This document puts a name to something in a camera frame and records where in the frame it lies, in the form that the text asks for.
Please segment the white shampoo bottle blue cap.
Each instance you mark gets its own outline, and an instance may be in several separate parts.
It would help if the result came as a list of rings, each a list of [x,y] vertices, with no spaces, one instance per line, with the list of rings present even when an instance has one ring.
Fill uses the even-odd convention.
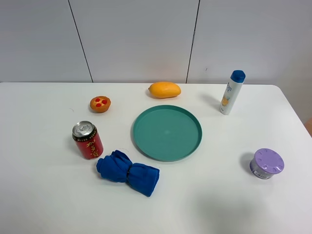
[[[234,70],[232,72],[220,103],[220,111],[222,114],[228,115],[231,112],[243,86],[245,77],[246,75],[242,70]]]

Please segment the teal round plate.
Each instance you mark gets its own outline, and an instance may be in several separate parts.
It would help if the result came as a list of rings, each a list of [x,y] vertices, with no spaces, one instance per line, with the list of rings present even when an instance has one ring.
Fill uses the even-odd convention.
[[[174,162],[190,156],[200,145],[202,128],[197,118],[174,105],[143,111],[132,125],[132,140],[145,156]]]

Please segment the yellow mango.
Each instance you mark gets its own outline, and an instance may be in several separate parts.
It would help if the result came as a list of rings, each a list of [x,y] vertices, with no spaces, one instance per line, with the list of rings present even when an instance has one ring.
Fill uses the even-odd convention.
[[[174,98],[181,94],[181,88],[172,82],[156,82],[148,90],[156,98]]]

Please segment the orange fruit tart toy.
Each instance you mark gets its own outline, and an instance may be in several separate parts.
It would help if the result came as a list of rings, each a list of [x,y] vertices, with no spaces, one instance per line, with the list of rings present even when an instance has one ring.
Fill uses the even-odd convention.
[[[108,111],[110,105],[110,99],[105,96],[97,96],[90,101],[90,108],[96,113],[104,113]]]

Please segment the blue rolled cloth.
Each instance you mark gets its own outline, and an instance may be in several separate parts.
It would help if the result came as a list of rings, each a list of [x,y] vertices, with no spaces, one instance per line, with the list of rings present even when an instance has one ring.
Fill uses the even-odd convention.
[[[132,189],[147,197],[152,195],[160,175],[159,169],[141,163],[133,163],[125,153],[119,150],[100,158],[97,161],[96,169],[103,179],[127,183]]]

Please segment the red drink can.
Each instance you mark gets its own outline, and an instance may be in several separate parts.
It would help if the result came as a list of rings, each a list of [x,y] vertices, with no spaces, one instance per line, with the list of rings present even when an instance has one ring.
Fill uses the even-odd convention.
[[[103,153],[103,145],[94,124],[89,121],[80,121],[72,128],[72,138],[75,141],[82,156],[87,159],[95,159]]]

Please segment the purple lidded round container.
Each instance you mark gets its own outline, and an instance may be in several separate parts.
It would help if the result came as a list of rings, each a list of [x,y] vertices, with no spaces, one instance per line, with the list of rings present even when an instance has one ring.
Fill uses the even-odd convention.
[[[260,179],[269,179],[285,168],[282,157],[274,150],[262,148],[255,152],[250,162],[251,172]]]

